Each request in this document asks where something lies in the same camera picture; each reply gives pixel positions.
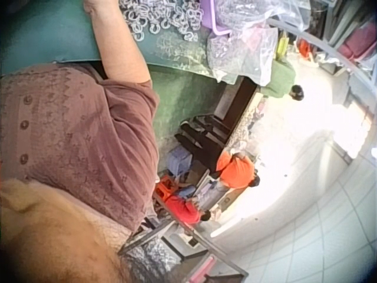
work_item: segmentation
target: woman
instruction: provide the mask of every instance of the woman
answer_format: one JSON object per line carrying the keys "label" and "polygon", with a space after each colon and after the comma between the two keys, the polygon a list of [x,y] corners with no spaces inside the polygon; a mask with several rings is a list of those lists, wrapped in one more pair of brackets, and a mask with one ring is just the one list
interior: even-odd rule
{"label": "woman", "polygon": [[[108,80],[60,64],[1,79],[2,180],[48,186],[2,182],[0,281],[167,282],[158,262],[117,255],[119,241],[103,235],[120,224],[127,237],[151,199],[158,98],[118,1],[84,0],[84,8]],[[102,231],[100,213],[118,224]]]}
{"label": "woman", "polygon": [[84,0],[108,77],[32,66],[1,80],[2,180],[66,190],[131,231],[151,199],[158,98],[117,0]]}
{"label": "woman", "polygon": [[9,180],[2,183],[0,197],[3,283],[178,282],[163,264],[167,255],[156,260],[143,246],[142,259],[117,254],[113,239],[99,229],[101,217],[67,202],[49,186]]}

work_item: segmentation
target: green tablecloth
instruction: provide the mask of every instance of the green tablecloth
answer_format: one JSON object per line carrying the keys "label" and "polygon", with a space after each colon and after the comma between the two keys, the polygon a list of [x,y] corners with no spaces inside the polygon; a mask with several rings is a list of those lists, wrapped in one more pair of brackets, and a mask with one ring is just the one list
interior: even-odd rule
{"label": "green tablecloth", "polygon": [[[198,42],[184,41],[175,28],[157,35],[148,29],[144,32],[138,46],[148,64],[212,77],[206,56],[209,30],[199,31]],[[82,0],[31,1],[2,28],[0,51],[2,74],[39,63],[100,59]],[[223,80],[234,84],[236,77],[228,75]]]}

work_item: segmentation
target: purple container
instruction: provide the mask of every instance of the purple container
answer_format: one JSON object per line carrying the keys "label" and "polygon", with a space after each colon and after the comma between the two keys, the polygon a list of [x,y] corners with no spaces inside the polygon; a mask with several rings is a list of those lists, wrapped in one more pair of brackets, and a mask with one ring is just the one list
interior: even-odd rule
{"label": "purple container", "polygon": [[212,29],[213,33],[216,35],[229,34],[230,29],[221,27],[216,24],[216,14],[214,8],[215,0],[200,0],[201,8],[204,11],[203,15],[203,25],[207,28]]}

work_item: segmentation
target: red object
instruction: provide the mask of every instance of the red object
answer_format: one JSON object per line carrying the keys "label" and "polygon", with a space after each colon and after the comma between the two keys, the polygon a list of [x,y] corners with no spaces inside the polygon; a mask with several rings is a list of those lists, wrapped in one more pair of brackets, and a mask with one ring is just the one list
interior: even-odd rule
{"label": "red object", "polygon": [[179,196],[170,196],[166,201],[166,206],[182,222],[195,224],[200,221],[199,210],[191,202],[186,202]]}
{"label": "red object", "polygon": [[154,191],[158,196],[166,202],[166,200],[178,189],[178,186],[174,181],[168,176],[165,175],[161,180],[156,184]]}
{"label": "red object", "polygon": [[364,27],[356,29],[338,51],[351,61],[363,60],[376,48],[376,24],[370,21]]}
{"label": "red object", "polygon": [[205,276],[211,271],[212,267],[216,263],[216,258],[210,256],[205,263],[199,268],[199,270],[188,280],[189,283],[201,283],[204,282]]}
{"label": "red object", "polygon": [[299,40],[298,48],[301,56],[305,59],[309,59],[309,53],[310,53],[310,44],[305,40]]}

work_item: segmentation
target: pile of rings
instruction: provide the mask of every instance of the pile of rings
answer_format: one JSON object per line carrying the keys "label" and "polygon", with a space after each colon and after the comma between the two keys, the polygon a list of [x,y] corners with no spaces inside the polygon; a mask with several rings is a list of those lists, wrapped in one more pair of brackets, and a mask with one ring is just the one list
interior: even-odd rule
{"label": "pile of rings", "polygon": [[136,41],[144,39],[147,26],[152,34],[175,27],[184,40],[198,41],[203,18],[199,0],[120,0],[120,8]]}

